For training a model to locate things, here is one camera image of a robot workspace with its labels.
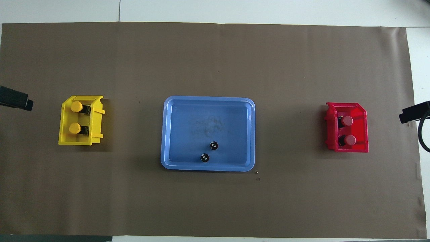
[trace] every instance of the black cable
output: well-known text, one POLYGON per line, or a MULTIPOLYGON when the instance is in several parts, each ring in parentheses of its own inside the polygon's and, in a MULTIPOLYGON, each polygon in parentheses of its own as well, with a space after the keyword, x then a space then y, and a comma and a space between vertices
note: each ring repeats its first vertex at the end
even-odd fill
POLYGON ((428 109, 427 112, 424 113, 424 115, 420 119, 420 123, 418 124, 418 141, 420 142, 420 145, 423 147, 423 149, 427 152, 430 152, 430 148, 427 147, 426 144, 424 144, 422 131, 423 131, 424 120, 426 120, 427 116, 429 115, 430 115, 430 109, 428 109))

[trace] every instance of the brown mat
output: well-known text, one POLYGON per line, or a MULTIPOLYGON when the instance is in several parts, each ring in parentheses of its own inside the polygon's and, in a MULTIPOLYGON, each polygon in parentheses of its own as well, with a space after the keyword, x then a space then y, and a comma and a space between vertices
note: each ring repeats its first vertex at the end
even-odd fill
POLYGON ((0 107, 0 233, 426 238, 404 28, 4 24, 0 81, 34 100, 0 107), (71 95, 106 98, 100 144, 57 145, 71 95), (251 98, 252 171, 164 169, 171 95, 251 98), (367 110, 369 153, 326 148, 326 102, 367 110))

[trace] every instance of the red plastic container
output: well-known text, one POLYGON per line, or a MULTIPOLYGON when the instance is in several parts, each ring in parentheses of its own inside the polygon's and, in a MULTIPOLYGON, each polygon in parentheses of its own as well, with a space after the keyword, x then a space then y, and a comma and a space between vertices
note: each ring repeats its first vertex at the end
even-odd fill
POLYGON ((327 147, 336 152, 369 152, 366 110, 358 103, 327 105, 327 147))

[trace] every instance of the black device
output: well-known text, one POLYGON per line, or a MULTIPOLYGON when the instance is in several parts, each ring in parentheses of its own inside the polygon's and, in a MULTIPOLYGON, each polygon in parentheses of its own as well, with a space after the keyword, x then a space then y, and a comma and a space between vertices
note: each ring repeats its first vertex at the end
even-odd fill
POLYGON ((418 124, 418 141, 425 151, 430 152, 430 148, 424 143, 422 135, 424 120, 430 119, 430 101, 410 106, 403 109, 402 112, 399 114, 402 124, 409 121, 420 121, 418 124))
POLYGON ((33 101, 28 99, 26 93, 0 86, 0 105, 31 111, 33 101))

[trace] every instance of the white surface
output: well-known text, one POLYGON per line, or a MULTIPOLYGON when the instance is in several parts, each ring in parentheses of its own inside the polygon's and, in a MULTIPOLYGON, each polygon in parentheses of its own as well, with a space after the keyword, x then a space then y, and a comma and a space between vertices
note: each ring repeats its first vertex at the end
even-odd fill
MULTIPOLYGON (((0 24, 27 22, 211 22, 298 25, 430 27, 424 0, 0 0, 0 24)), ((415 103, 430 100, 430 28, 408 28, 415 103)), ((430 144, 430 122, 424 125, 430 144)), ((420 148, 427 217, 430 217, 430 153, 420 148)), ((274 239, 115 236, 139 241, 325 242, 369 239, 274 239)))
POLYGON ((3 23, 117 22, 120 0, 0 0, 3 23))
POLYGON ((382 239, 303 239, 303 238, 228 238, 228 237, 170 237, 170 236, 113 236, 112 242, 340 242, 382 239))
MULTIPOLYGON (((415 104, 430 100, 430 28, 408 28, 409 55, 411 57, 412 82, 415 104)), ((424 122, 423 139, 430 146, 430 120, 424 122)), ((424 206, 427 217, 427 237, 430 233, 430 153, 421 146, 420 163, 423 182, 424 206)))
POLYGON ((121 0, 120 21, 430 27, 424 0, 121 0))

